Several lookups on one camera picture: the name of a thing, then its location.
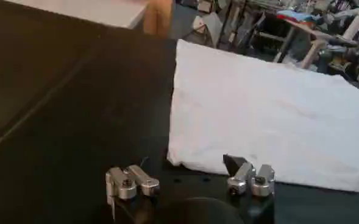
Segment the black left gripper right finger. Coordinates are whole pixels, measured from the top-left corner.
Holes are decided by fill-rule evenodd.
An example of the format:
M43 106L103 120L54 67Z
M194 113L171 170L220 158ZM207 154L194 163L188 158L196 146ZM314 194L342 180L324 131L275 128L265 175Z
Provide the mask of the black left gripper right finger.
M252 162L239 156L223 155L228 171L227 189L231 195L242 195L250 191L256 197L275 194L275 171L269 164L256 170Z

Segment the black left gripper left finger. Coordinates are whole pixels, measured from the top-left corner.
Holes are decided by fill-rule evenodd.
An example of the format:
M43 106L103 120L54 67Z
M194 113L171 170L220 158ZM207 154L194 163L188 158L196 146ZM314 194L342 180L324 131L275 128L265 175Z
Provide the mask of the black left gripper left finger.
M145 201L149 203L160 194L160 181L136 164L125 169L110 168L105 173L105 187L111 213L118 208L122 212L135 213Z

